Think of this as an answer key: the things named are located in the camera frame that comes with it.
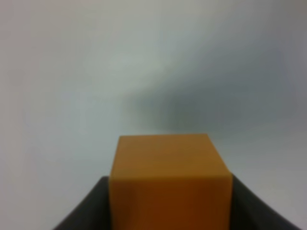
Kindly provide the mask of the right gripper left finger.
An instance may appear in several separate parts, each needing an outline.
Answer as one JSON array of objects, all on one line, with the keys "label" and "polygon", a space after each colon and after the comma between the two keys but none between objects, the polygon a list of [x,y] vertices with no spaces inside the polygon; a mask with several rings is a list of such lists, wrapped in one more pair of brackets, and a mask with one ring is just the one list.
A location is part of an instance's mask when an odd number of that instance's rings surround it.
[{"label": "right gripper left finger", "polygon": [[55,230],[110,230],[109,177],[102,177]]}]

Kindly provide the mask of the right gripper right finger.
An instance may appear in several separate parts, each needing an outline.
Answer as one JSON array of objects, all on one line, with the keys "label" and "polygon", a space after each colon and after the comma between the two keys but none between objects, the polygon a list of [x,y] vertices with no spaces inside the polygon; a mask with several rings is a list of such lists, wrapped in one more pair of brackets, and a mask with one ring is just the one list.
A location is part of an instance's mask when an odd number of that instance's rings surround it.
[{"label": "right gripper right finger", "polygon": [[231,230],[297,230],[296,225],[285,219],[236,176],[233,176]]}]

